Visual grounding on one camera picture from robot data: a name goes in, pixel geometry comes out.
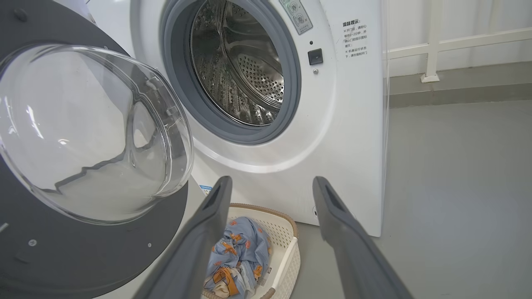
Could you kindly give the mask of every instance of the white plastic basket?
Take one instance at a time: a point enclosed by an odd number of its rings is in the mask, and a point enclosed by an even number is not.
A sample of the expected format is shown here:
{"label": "white plastic basket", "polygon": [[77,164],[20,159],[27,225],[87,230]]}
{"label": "white plastic basket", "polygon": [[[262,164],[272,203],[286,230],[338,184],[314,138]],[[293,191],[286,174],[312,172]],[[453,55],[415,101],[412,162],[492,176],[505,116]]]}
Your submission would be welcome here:
{"label": "white plastic basket", "polygon": [[[272,246],[269,265],[271,272],[264,286],[257,285],[252,299],[289,299],[301,265],[296,223],[288,215],[275,210],[248,204],[231,204],[228,222],[242,216],[253,219],[266,230]],[[202,294],[209,299],[221,299],[206,289]]]}

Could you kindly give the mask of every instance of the gray baseboard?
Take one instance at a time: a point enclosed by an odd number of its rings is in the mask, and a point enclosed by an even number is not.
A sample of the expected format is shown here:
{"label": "gray baseboard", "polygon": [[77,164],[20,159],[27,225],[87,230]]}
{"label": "gray baseboard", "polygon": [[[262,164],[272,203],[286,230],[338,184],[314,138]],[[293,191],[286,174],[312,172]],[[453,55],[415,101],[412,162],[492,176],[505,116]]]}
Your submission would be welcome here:
{"label": "gray baseboard", "polygon": [[421,74],[390,78],[390,108],[520,101],[532,99],[532,62],[438,72],[439,82]]}

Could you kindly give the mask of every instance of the wall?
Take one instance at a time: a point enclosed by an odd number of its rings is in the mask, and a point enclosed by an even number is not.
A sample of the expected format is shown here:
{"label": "wall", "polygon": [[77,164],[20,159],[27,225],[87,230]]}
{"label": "wall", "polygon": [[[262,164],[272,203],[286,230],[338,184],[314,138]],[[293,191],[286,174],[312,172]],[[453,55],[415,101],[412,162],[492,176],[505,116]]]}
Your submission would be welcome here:
{"label": "wall", "polygon": [[[389,49],[428,42],[430,1],[388,0]],[[490,0],[443,0],[440,39],[488,33]],[[532,1],[502,0],[496,31],[532,27]],[[424,73],[427,55],[390,60],[390,76]],[[457,49],[438,54],[437,70],[532,61],[532,40]]]}

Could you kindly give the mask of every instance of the gray floor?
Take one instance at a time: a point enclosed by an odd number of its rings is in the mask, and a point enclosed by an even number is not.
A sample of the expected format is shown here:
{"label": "gray floor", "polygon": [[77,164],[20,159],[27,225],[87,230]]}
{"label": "gray floor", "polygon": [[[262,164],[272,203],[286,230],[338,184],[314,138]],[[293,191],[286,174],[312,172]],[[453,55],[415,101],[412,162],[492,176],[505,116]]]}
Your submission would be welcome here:
{"label": "gray floor", "polygon": [[[415,298],[532,298],[532,102],[392,109],[377,246]],[[342,298],[332,248],[299,225],[292,298]]]}

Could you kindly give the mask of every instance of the laundry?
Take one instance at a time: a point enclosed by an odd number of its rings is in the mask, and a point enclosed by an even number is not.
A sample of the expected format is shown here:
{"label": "laundry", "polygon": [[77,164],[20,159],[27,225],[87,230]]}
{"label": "laundry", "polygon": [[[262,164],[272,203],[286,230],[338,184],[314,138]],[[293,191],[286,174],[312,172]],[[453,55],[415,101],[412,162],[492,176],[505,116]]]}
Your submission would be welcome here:
{"label": "laundry", "polygon": [[204,287],[222,298],[252,296],[268,269],[270,255],[268,233],[247,217],[234,219],[212,247]]}

